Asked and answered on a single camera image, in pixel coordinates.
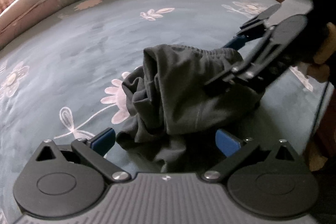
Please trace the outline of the person's right hand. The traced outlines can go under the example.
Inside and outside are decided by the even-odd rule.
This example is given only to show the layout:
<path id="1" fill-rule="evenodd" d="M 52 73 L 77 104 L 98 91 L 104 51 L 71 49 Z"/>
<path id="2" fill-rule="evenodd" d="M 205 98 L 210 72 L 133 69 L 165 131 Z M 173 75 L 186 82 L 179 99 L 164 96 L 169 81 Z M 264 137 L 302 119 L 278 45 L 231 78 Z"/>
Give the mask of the person's right hand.
<path id="1" fill-rule="evenodd" d="M 335 78 L 335 76 L 332 76 L 335 61 L 331 60 L 335 53 L 335 25 L 328 23 L 327 28 L 329 30 L 328 37 L 314 56 L 314 63 L 308 65 L 306 69 L 306 75 L 319 83 L 332 82 L 332 79 Z"/>

